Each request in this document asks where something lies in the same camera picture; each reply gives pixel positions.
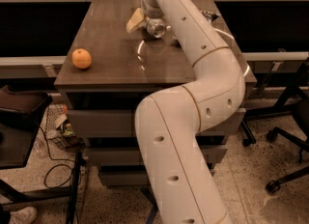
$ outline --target speckled floor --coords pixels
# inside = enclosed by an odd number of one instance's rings
[[[272,99],[250,100],[247,105],[258,107],[272,105]],[[266,133],[273,126],[304,138],[291,117],[250,121],[248,123],[257,139],[257,144],[243,147],[241,129],[227,142],[229,148],[223,161],[215,167],[214,179],[234,223],[309,223],[309,182],[308,177],[282,185],[275,195],[268,195],[265,185],[273,180],[309,165],[309,154],[304,153],[303,163],[298,164],[298,148],[284,138],[270,144]],[[51,153],[57,158],[73,159],[74,151],[62,151],[50,145]],[[15,188],[32,190],[44,188],[46,172],[58,163],[47,156],[40,158],[31,153],[28,165],[22,169],[2,170],[0,178]],[[70,174],[67,167],[52,172],[47,182],[55,185]],[[98,179],[96,167],[87,164],[82,169],[77,199],[78,221],[82,224],[139,224],[145,223],[152,205],[138,186],[106,187]],[[35,224],[65,223],[68,198],[45,200],[26,205],[35,206],[39,215]],[[5,206],[16,210],[26,206],[18,204]],[[162,223],[159,214],[154,223]]]

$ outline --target white sneaker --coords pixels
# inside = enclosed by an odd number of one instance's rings
[[[26,207],[19,211],[11,212],[9,224],[31,224],[37,217],[38,211],[34,207]]]

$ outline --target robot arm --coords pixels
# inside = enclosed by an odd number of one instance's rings
[[[142,0],[148,17],[165,15],[196,80],[144,98],[135,128],[164,223],[231,223],[198,132],[227,120],[244,96],[238,60],[190,0]]]

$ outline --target orange fruit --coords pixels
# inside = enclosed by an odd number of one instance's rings
[[[71,54],[71,59],[76,67],[83,70],[87,69],[92,63],[90,53],[82,48],[75,49]]]

